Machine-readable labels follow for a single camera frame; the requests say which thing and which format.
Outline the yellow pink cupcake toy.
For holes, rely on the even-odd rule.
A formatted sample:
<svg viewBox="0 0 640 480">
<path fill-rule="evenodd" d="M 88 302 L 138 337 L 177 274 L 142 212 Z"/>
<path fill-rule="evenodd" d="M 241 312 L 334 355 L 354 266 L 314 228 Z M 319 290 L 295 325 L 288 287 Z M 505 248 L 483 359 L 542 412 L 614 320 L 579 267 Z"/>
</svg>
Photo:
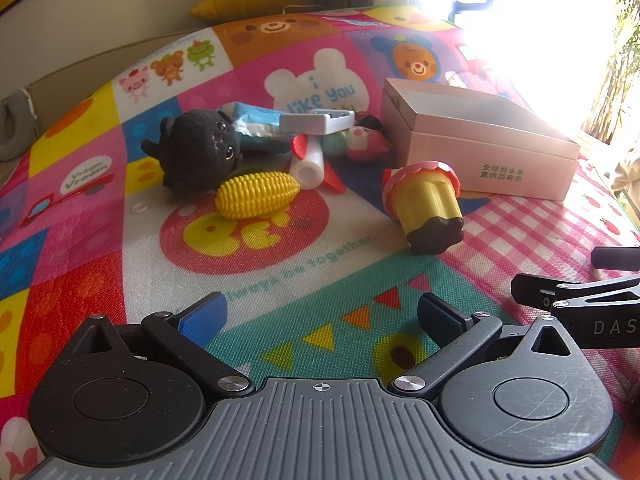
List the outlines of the yellow pink cupcake toy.
<svg viewBox="0 0 640 480">
<path fill-rule="evenodd" d="M 400 223 L 413 255 L 439 255 L 463 240 L 459 194 L 458 177 L 446 162 L 421 160 L 383 171 L 383 207 Z"/>
</svg>

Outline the yellow toy corn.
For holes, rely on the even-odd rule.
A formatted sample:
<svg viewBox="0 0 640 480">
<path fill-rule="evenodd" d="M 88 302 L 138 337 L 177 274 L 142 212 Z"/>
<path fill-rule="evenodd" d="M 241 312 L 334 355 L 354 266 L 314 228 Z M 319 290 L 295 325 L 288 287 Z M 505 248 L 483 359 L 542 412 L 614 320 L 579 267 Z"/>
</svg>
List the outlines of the yellow toy corn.
<svg viewBox="0 0 640 480">
<path fill-rule="evenodd" d="M 224 182 L 214 203 L 224 218 L 244 220 L 283 209 L 299 192 L 299 183 L 286 172 L 254 172 Z"/>
</svg>

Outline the black plush cat toy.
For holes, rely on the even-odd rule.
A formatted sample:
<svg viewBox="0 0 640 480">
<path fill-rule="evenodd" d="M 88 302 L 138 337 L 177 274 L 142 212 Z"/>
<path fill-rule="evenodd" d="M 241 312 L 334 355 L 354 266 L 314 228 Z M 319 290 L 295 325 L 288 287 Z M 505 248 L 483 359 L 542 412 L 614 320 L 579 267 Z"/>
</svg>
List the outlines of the black plush cat toy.
<svg viewBox="0 0 640 480">
<path fill-rule="evenodd" d="M 145 155 L 163 170 L 163 186 L 175 191 L 216 191 L 242 162 L 241 142 L 222 110 L 190 110 L 160 121 L 157 142 L 141 141 Z"/>
</svg>

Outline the white red foam rocket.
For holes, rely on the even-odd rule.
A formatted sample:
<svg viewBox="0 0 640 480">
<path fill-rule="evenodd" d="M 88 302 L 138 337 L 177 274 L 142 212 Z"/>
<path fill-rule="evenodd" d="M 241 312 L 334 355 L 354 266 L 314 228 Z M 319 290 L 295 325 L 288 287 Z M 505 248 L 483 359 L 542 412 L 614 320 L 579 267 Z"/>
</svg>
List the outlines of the white red foam rocket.
<svg viewBox="0 0 640 480">
<path fill-rule="evenodd" d="M 321 136 L 299 133 L 291 140 L 292 159 L 288 172 L 303 191 L 325 186 L 335 193 L 344 193 L 345 185 L 324 157 Z"/>
</svg>

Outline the pink round cartoon toy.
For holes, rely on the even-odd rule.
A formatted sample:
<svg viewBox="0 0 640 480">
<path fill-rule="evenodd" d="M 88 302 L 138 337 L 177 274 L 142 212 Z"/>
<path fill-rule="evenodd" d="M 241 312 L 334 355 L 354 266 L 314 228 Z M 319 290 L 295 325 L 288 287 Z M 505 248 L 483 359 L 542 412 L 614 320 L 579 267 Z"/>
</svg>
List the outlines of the pink round cartoon toy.
<svg viewBox="0 0 640 480">
<path fill-rule="evenodd" d="M 390 152 L 390 142 L 382 133 L 361 126 L 324 136 L 321 147 L 329 156 L 347 157 L 355 162 L 373 162 Z"/>
</svg>

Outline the blue wet wipes pack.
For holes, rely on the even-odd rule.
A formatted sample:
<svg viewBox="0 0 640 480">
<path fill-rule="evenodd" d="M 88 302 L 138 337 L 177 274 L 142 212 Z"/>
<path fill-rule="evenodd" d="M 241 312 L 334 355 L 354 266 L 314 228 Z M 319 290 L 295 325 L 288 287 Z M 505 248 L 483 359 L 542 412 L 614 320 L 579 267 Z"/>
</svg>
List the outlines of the blue wet wipes pack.
<svg viewBox="0 0 640 480">
<path fill-rule="evenodd" d="M 229 102 L 218 108 L 231 118 L 242 152 L 284 154 L 291 151 L 289 133 L 280 130 L 282 112 L 242 102 Z"/>
</svg>

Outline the white battery charger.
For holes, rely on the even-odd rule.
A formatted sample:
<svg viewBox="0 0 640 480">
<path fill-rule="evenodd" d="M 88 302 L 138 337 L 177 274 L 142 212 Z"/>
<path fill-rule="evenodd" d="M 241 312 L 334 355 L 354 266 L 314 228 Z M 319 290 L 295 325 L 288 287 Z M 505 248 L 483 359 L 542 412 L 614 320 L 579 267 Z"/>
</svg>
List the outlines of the white battery charger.
<svg viewBox="0 0 640 480">
<path fill-rule="evenodd" d="M 327 134 L 348 130 L 355 125 L 352 110 L 311 110 L 304 114 L 282 114 L 279 128 L 282 133 Z"/>
</svg>

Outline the small pirate figure toy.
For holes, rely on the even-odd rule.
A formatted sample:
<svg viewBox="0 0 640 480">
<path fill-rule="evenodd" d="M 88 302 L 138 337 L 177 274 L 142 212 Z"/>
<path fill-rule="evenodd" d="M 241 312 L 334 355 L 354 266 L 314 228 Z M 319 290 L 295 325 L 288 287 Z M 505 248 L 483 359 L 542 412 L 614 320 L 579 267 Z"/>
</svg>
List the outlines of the small pirate figure toy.
<svg viewBox="0 0 640 480">
<path fill-rule="evenodd" d="M 370 129 L 378 132 L 384 131 L 384 126 L 382 122 L 377 117 L 367 112 L 357 113 L 355 116 L 355 120 L 356 120 L 356 125 L 358 127 L 362 127 L 362 128 L 366 128 L 366 129 Z"/>
</svg>

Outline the pink cardboard box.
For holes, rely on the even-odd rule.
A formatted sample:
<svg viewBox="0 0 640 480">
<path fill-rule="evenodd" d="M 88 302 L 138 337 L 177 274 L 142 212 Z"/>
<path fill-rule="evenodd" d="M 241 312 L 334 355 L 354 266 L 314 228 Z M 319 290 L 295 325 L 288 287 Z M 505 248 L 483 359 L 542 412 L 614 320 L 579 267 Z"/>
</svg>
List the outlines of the pink cardboard box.
<svg viewBox="0 0 640 480">
<path fill-rule="evenodd" d="M 577 168 L 578 144 L 504 96 L 388 78 L 381 122 L 395 166 L 439 160 L 466 192 L 560 202 Z"/>
</svg>

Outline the colourful cartoon play mat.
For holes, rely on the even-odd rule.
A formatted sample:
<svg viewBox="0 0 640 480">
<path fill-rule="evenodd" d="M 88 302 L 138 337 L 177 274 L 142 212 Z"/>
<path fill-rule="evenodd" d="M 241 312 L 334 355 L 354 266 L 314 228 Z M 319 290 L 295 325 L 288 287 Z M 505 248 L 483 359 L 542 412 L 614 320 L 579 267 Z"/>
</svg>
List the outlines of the colourful cartoon play mat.
<svg viewBox="0 0 640 480">
<path fill-rule="evenodd" d="M 414 322 L 422 292 L 528 322 L 533 311 L 510 296 L 515 274 L 596 280 L 594 246 L 638 243 L 585 158 L 561 203 L 463 196 L 462 242 L 418 257 L 384 212 L 379 162 L 334 159 L 344 192 L 316 188 L 280 212 L 228 220 L 209 196 L 174 200 L 141 151 L 163 118 L 235 101 L 378 114 L 404 61 L 435 62 L 443 84 L 503 90 L 460 28 L 408 6 L 280 15 L 168 44 L 43 133 L 1 189 L 3 478 L 42 460 L 29 397 L 93 312 L 137 323 L 218 290 L 228 306 L 212 348 L 254 380 L 388 379 L 434 349 Z"/>
</svg>

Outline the grey neck pillow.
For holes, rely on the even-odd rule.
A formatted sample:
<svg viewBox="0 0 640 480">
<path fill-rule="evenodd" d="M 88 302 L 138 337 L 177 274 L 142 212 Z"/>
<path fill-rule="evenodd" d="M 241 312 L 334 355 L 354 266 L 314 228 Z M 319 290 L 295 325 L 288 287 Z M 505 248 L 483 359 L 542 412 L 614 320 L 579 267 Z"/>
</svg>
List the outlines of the grey neck pillow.
<svg viewBox="0 0 640 480">
<path fill-rule="evenodd" d="M 28 91 L 19 88 L 1 101 L 1 160 L 24 155 L 38 138 L 37 115 Z"/>
</svg>

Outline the yellow cushion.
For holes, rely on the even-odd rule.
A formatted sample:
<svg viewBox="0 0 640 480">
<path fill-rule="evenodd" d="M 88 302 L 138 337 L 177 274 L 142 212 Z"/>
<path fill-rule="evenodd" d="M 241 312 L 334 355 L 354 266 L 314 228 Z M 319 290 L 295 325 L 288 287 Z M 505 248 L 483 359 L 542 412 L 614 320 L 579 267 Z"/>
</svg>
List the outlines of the yellow cushion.
<svg viewBox="0 0 640 480">
<path fill-rule="evenodd" d="M 304 0 L 202 0 L 189 14 L 200 21 L 221 24 L 280 14 L 286 6 L 304 4 Z"/>
</svg>

